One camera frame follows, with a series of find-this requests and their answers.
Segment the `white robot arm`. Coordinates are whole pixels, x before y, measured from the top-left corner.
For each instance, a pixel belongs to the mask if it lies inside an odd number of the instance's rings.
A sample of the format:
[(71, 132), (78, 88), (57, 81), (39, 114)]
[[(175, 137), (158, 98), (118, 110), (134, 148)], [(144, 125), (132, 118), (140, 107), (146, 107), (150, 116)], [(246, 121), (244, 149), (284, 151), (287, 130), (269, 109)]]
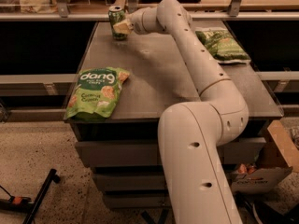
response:
[(113, 25), (116, 32), (173, 37), (200, 99), (169, 106), (158, 125), (158, 145), (176, 224), (243, 224), (217, 147), (246, 128), (242, 94), (191, 29), (177, 0), (142, 8)]

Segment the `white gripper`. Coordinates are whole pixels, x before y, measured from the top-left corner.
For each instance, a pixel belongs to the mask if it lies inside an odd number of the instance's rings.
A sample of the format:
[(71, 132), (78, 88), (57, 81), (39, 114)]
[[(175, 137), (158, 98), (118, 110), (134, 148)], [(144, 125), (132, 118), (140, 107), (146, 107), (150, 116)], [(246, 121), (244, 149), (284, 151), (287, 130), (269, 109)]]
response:
[(143, 26), (143, 15), (145, 10), (139, 9), (127, 16), (127, 19), (119, 21), (113, 25), (116, 34), (129, 35), (132, 31), (139, 35), (147, 33)]

